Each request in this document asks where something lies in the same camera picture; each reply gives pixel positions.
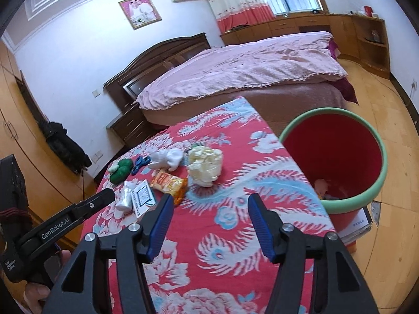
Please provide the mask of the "person's left hand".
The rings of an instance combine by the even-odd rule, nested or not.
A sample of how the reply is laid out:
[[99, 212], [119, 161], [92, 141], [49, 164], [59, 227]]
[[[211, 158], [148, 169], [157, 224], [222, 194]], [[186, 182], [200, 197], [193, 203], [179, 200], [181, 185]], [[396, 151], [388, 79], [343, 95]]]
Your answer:
[[[60, 271], [68, 262], [71, 257], [71, 252], [69, 250], [62, 250], [59, 254], [60, 257]], [[41, 306], [40, 301], [46, 300], [50, 294], [51, 290], [42, 284], [28, 283], [25, 286], [23, 291], [23, 300], [25, 302], [26, 309], [23, 310], [24, 313], [42, 313], [43, 307]]]

